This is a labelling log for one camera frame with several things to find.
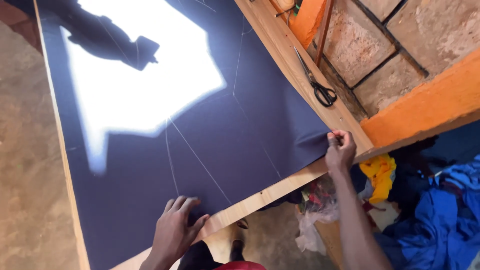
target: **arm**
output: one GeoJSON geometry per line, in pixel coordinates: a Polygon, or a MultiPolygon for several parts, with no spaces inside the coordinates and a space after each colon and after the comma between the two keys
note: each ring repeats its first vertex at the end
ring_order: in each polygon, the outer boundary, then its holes
{"type": "Polygon", "coordinates": [[[350,132],[334,130],[328,135],[328,173],[335,184],[340,211],[340,239],[347,269],[392,270],[375,241],[367,217],[353,188],[349,169],[357,148],[350,132]]]}
{"type": "Polygon", "coordinates": [[[197,198],[185,196],[168,201],[156,222],[152,250],[139,270],[169,270],[185,254],[210,217],[204,215],[193,226],[187,226],[188,214],[199,203],[197,198]]]}

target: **scissors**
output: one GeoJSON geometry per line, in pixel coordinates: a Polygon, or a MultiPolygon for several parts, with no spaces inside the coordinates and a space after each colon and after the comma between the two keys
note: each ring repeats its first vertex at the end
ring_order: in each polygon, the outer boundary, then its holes
{"type": "Polygon", "coordinates": [[[335,102],[336,100],[336,93],[335,91],[333,91],[332,89],[329,89],[321,84],[319,84],[317,82],[317,80],[315,80],[315,77],[313,76],[311,70],[309,70],[307,68],[307,65],[305,64],[305,61],[303,60],[303,58],[300,56],[299,54],[299,51],[297,51],[297,48],[293,47],[295,49],[295,51],[297,52],[297,55],[300,59],[300,62],[301,62],[301,65],[303,67],[303,70],[305,71],[305,74],[307,75],[309,81],[310,81],[310,85],[313,87],[313,92],[315,93],[315,96],[317,97],[318,101],[324,106],[324,107],[330,107],[333,105],[333,103],[335,102]],[[323,98],[325,99],[325,101],[323,101],[320,96],[318,95],[318,92],[320,92],[320,94],[322,94],[323,98]]]}

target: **black scissors handle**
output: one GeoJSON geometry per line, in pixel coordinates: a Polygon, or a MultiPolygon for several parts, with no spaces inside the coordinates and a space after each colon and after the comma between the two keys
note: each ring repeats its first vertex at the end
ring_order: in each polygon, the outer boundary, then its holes
{"type": "Polygon", "coordinates": [[[333,103],[336,100],[336,93],[332,89],[329,89],[327,87],[324,87],[323,85],[316,83],[316,82],[310,82],[310,85],[313,87],[313,92],[315,93],[315,96],[317,97],[318,101],[324,106],[324,107],[330,107],[333,105],[333,103]],[[318,92],[322,94],[323,98],[325,101],[323,101],[320,96],[318,95],[318,92]]]}

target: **plastic bag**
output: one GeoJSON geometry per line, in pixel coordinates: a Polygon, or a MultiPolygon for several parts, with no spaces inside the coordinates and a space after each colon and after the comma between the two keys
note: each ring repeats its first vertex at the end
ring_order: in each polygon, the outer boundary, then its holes
{"type": "Polygon", "coordinates": [[[302,190],[303,202],[297,205],[300,236],[295,239],[303,252],[305,249],[326,255],[326,248],[314,224],[316,221],[331,223],[338,220],[338,204],[332,180],[320,178],[302,190]]]}

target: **person's left hand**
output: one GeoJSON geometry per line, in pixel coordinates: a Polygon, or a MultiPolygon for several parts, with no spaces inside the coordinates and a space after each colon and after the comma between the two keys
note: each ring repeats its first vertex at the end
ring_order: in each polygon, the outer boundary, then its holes
{"type": "Polygon", "coordinates": [[[204,215],[192,227],[188,227],[188,214],[198,204],[200,204],[198,198],[185,196],[168,201],[163,215],[156,222],[150,255],[140,270],[168,270],[185,254],[210,217],[204,215]]]}

